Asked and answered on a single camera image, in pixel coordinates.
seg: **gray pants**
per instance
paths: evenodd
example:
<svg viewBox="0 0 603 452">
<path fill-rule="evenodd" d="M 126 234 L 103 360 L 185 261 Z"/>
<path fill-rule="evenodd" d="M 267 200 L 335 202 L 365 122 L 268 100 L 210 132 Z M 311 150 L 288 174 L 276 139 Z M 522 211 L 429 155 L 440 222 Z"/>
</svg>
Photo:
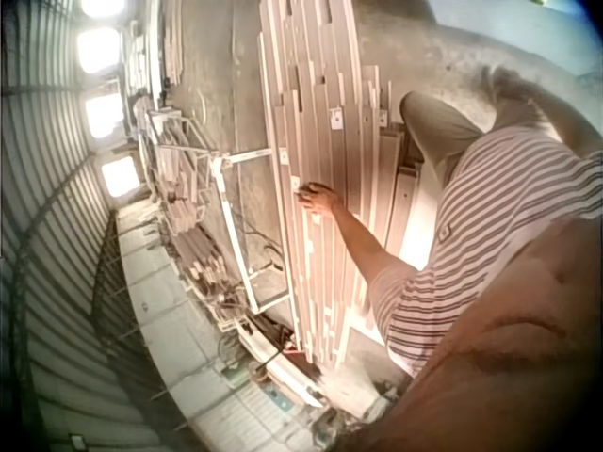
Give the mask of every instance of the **gray pants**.
<svg viewBox="0 0 603 452">
<path fill-rule="evenodd" d="M 532 102 L 519 99 L 499 99 L 497 118 L 490 132 L 511 126 L 542 130 L 544 116 Z M 467 148 L 483 131 L 456 108 L 418 92 L 404 96 L 399 105 L 404 123 L 425 160 L 432 165 L 442 187 Z"/>
</svg>

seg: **striped shirt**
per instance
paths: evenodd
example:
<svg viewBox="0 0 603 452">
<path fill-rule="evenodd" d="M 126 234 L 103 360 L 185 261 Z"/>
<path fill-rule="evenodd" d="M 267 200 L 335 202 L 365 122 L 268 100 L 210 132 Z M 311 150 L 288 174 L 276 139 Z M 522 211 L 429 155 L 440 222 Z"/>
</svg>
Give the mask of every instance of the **striped shirt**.
<svg viewBox="0 0 603 452">
<path fill-rule="evenodd" d="M 439 203 L 427 266 L 392 266 L 368 288 L 392 360 L 415 376 L 524 245 L 557 219 L 600 217 L 602 193 L 603 152 L 580 159 L 522 127 L 476 141 Z"/>
</svg>

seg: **concrete floor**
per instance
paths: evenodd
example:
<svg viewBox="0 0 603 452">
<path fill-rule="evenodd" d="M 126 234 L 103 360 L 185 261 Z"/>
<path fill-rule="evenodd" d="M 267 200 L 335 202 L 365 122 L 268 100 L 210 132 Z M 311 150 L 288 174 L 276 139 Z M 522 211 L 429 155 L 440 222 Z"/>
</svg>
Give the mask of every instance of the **concrete floor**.
<svg viewBox="0 0 603 452">
<path fill-rule="evenodd" d="M 494 121 L 494 109 L 479 88 L 483 65 L 503 64 L 577 107 L 601 128 L 600 74 L 577 79 L 552 63 L 508 45 L 435 23 L 428 2 L 422 0 L 355 0 L 355 17 L 362 64 L 377 64 L 383 79 L 393 82 L 394 105 L 404 94 L 418 90 L 461 110 L 483 130 Z M 175 105 L 202 120 L 216 149 L 242 152 L 266 146 L 264 111 L 259 82 L 256 37 L 260 31 L 257 0 L 184 0 L 183 41 L 185 68 L 182 84 L 173 90 Z M 400 121 L 395 112 L 395 120 Z M 280 241 L 274 206 L 274 184 L 268 160 L 225 171 L 231 201 L 258 231 Z M 205 224 L 223 251 L 230 245 L 218 208 L 212 207 Z M 242 237 L 248 266 L 266 261 L 266 241 L 257 235 Z M 257 288 L 256 295 L 273 292 L 282 276 Z M 274 315 L 286 321 L 287 309 Z M 368 397 L 371 382 L 389 379 L 406 384 L 383 347 L 352 333 L 348 365 L 326 384 L 335 403 L 352 413 L 366 407 L 357 389 Z"/>
</svg>

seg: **white label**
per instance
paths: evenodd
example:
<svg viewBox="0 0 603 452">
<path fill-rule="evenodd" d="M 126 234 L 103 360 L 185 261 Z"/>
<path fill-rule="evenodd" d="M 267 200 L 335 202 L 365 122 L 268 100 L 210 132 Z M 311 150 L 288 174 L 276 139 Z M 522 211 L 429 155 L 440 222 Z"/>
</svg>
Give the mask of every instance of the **white label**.
<svg viewBox="0 0 603 452">
<path fill-rule="evenodd" d="M 379 126 L 387 127 L 387 110 L 379 111 Z"/>
<path fill-rule="evenodd" d="M 300 178 L 298 176 L 291 176 L 291 189 L 293 191 L 300 189 Z"/>
<path fill-rule="evenodd" d="M 279 155 L 281 156 L 281 165 L 288 165 L 289 164 L 289 153 L 286 151 L 286 149 L 282 149 L 279 152 Z"/>
<path fill-rule="evenodd" d="M 329 110 L 331 115 L 331 128 L 333 130 L 342 130 L 343 129 L 343 111 L 341 107 L 331 108 Z"/>
</svg>

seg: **metal frame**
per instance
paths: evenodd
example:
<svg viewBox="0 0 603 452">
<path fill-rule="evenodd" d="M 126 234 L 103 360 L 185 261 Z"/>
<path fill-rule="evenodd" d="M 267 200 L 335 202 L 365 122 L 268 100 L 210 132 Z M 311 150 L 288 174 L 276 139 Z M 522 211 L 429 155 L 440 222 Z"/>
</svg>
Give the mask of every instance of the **metal frame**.
<svg viewBox="0 0 603 452">
<path fill-rule="evenodd" d="M 233 219 L 233 212 L 230 207 L 230 203 L 228 201 L 227 192 L 226 192 L 226 184 L 224 182 L 224 176 L 222 175 L 222 166 L 225 162 L 228 162 L 229 165 L 234 165 L 237 163 L 247 162 L 250 160 L 254 160 L 256 158 L 262 157 L 270 157 L 272 156 L 271 148 L 258 149 L 253 151 L 247 151 L 245 153 L 236 153 L 236 154 L 228 154 L 221 157 L 216 157 L 212 161 L 211 169 L 212 176 L 216 181 L 216 188 L 218 189 L 218 194 L 220 196 L 220 205 L 222 209 L 222 214 L 224 216 L 224 221 L 226 223 L 226 229 L 228 231 L 228 235 L 230 237 L 231 245 L 233 246 L 233 251 L 235 252 L 236 266 L 238 268 L 238 272 L 241 275 L 241 281 L 243 286 L 245 287 L 245 292 L 247 293 L 247 298 L 250 303 L 250 307 L 254 314 L 261 314 L 265 312 L 267 309 L 276 306 L 280 302 L 285 299 L 290 299 L 292 296 L 290 279 L 287 277 L 287 289 L 280 294 L 275 295 L 274 297 L 268 299 L 261 306 L 258 304 L 257 299 L 255 297 L 255 293 L 253 292 L 251 278 L 247 270 L 247 266 L 245 265 L 245 260 L 243 258 L 243 252 L 240 246 L 240 242 L 238 240 L 238 234 L 236 232 L 235 221 Z M 279 229 L 281 233 L 282 246 L 286 248 L 286 235 L 285 235 L 285 225 L 284 219 L 281 215 L 279 215 Z M 290 274 L 291 269 L 289 268 L 289 263 L 285 259 L 285 276 Z"/>
</svg>

